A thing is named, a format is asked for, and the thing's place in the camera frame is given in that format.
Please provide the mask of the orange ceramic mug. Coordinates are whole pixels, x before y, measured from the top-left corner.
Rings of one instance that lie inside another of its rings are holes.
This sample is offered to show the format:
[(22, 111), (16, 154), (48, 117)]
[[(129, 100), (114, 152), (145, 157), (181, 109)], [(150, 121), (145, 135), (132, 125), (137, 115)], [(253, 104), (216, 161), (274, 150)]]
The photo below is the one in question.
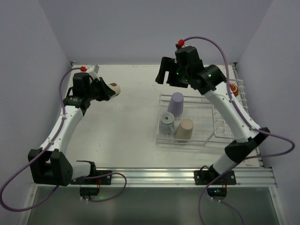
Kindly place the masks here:
[(235, 97), (238, 96), (239, 95), (238, 86), (236, 84), (232, 83), (232, 82), (229, 83), (229, 86), (230, 86), (230, 89), (231, 89), (232, 93), (234, 94), (234, 96)]

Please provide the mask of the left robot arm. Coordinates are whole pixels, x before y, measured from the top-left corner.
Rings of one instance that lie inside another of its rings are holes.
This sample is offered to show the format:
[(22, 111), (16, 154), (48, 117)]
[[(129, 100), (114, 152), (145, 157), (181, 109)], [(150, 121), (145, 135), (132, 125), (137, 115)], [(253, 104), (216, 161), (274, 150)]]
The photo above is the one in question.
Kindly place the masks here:
[(90, 72), (73, 76), (73, 86), (63, 99), (56, 124), (46, 141), (28, 153), (30, 171), (37, 184), (67, 186), (73, 180), (96, 175), (95, 163), (88, 160), (70, 162), (66, 151), (71, 137), (86, 114), (91, 101), (109, 101), (120, 94), (120, 86), (107, 84)]

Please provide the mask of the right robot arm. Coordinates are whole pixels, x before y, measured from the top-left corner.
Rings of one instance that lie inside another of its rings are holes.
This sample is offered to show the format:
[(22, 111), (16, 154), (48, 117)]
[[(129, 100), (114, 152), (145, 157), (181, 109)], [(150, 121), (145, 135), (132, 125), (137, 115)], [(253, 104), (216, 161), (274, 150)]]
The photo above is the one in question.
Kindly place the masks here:
[(224, 154), (209, 167), (215, 179), (240, 164), (267, 137), (269, 130), (255, 123), (227, 87), (227, 78), (216, 65), (205, 67), (197, 49), (186, 46), (177, 49), (175, 58), (162, 57), (156, 83), (192, 89), (200, 92), (218, 110), (229, 126), (234, 140)]

